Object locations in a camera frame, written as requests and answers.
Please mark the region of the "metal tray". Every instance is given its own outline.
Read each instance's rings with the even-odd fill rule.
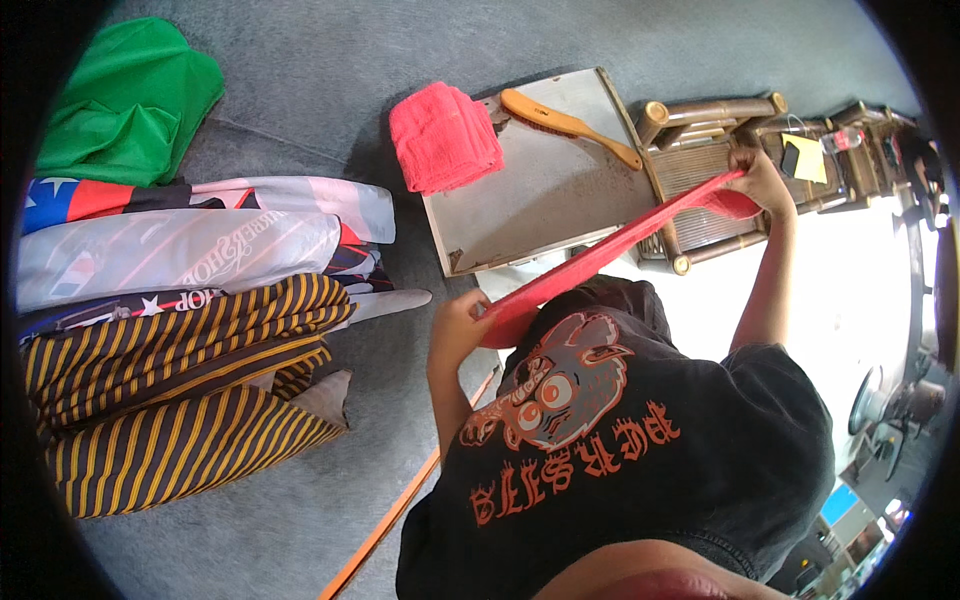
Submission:
[[[602,67],[517,87],[635,149],[636,132]],[[647,175],[592,141],[533,129],[507,113],[499,94],[481,100],[505,168],[423,198],[445,276],[525,262],[605,237],[657,205]]]

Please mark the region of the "cell phone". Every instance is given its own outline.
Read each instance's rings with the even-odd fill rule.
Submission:
[[[783,147],[783,160],[780,161],[780,168],[783,173],[793,177],[797,173],[797,161],[800,160],[800,148],[797,148],[793,142],[787,142]]]

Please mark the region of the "stretched red towel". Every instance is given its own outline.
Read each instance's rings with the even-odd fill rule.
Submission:
[[[599,244],[494,302],[482,318],[496,319],[496,325],[484,336],[480,346],[512,348],[519,344],[537,316],[538,306],[596,275],[600,269],[613,262],[633,244],[653,234],[681,210],[703,206],[711,212],[738,221],[757,216],[760,208],[749,197],[740,192],[721,189],[725,183],[742,177],[743,174],[743,171],[731,171],[704,181],[612,233]]]
[[[437,82],[390,111],[390,136],[407,189],[429,196],[503,168],[503,150],[482,102]]]

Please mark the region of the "cartoon face graphic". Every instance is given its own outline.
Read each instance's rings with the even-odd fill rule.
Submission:
[[[503,422],[513,450],[521,441],[553,452],[586,436],[619,401],[627,383],[612,317],[575,313],[559,322],[513,374],[514,387],[473,413],[460,431],[463,445],[483,445]]]

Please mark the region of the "gray carpet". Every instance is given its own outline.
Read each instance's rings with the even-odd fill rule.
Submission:
[[[331,336],[331,368],[355,372],[351,432],[223,488],[130,516],[80,523],[130,598],[314,598],[436,443],[423,364],[443,280],[421,204],[403,193],[385,111],[443,80],[477,95],[594,65],[636,111],[648,99],[777,89],[791,111],[829,113],[854,98],[916,113],[892,53],[853,1],[584,3],[358,0],[131,0],[112,21],[156,15],[216,59],[227,93],[181,167],[189,182],[257,175],[346,176],[395,192],[387,272],[435,303]],[[495,362],[464,365],[475,389]],[[345,597],[393,593],[398,530]]]

